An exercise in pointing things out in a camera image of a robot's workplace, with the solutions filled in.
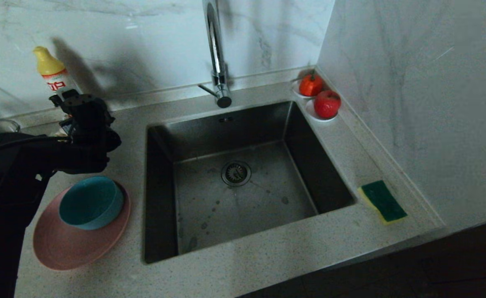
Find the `pink plate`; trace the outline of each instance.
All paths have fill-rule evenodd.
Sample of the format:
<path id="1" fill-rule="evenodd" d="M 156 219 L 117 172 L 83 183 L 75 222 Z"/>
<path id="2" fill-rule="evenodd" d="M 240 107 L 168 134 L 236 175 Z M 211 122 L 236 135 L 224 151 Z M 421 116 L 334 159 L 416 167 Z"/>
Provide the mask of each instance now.
<path id="1" fill-rule="evenodd" d="M 42 213 L 33 233 L 33 250 L 44 266 L 53 270 L 70 270 L 94 262 L 120 239 L 129 220 L 131 201 L 124 194 L 122 211 L 111 223 L 86 231 L 65 224 L 59 218 L 59 204 L 70 188 L 58 194 Z"/>

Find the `countertop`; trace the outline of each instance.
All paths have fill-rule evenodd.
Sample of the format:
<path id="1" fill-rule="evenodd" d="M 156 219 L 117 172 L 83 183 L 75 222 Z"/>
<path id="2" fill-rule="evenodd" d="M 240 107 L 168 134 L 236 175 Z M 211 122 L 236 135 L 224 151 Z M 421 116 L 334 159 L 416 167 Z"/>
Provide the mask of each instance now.
<path id="1" fill-rule="evenodd" d="M 232 106 L 218 108 L 211 96 L 201 96 L 113 112 L 113 129 L 122 145 L 109 153 L 101 174 L 119 181 L 132 202 L 129 224 L 116 245 L 101 259 L 82 268 L 57 272 L 46 268 L 33 252 L 33 231 L 48 203 L 63 189 L 93 174 L 57 173 L 51 180 L 35 219 L 26 229 L 17 281 L 17 297 L 235 297 L 315 270 L 420 236 L 443 226 L 421 194 L 382 165 L 377 150 L 367 149 L 347 104 L 328 123 L 309 124 L 337 171 L 354 194 L 355 204 L 252 234 L 178 257 L 143 262 L 146 128 L 173 121 L 201 118 L 248 107 L 305 100 L 290 90 L 290 82 L 233 92 Z M 57 124 L 24 130 L 50 134 Z M 407 211 L 397 223 L 383 225 L 378 215 L 359 200 L 357 188 L 384 179 Z"/>

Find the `sink basin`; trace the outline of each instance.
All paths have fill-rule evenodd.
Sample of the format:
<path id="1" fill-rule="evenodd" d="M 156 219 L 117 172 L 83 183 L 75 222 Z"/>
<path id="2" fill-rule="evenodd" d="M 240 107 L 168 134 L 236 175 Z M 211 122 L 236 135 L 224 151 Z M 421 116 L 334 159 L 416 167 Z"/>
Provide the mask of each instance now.
<path id="1" fill-rule="evenodd" d="M 147 263 L 354 203 L 294 102 L 149 127 L 146 166 Z"/>

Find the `marble wall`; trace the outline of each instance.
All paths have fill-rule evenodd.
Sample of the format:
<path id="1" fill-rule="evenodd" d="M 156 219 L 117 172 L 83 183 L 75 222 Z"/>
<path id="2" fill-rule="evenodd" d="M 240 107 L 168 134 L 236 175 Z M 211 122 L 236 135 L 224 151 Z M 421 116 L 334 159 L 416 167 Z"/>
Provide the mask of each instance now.
<path id="1" fill-rule="evenodd" d="M 317 64 L 452 229 L 486 221 L 486 1 L 337 0 Z"/>
<path id="2" fill-rule="evenodd" d="M 31 50 L 67 65 L 85 92 L 210 81 L 201 0 L 0 0 L 0 117 L 52 107 Z M 334 0 L 219 0 L 233 77 L 314 65 Z"/>

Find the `chrome faucet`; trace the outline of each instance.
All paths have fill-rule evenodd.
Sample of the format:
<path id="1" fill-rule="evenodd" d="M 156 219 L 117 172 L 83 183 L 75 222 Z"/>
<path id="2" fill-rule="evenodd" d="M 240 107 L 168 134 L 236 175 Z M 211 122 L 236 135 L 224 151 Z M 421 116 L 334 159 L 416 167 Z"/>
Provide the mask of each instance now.
<path id="1" fill-rule="evenodd" d="M 232 104 L 230 90 L 228 89 L 226 65 L 224 64 L 223 51 L 220 45 L 220 26 L 217 0 L 203 0 L 204 18 L 206 20 L 206 30 L 208 31 L 208 42 L 210 45 L 211 78 L 213 89 L 210 90 L 202 84 L 198 84 L 206 92 L 215 96 L 215 102 L 220 108 L 227 108 Z"/>

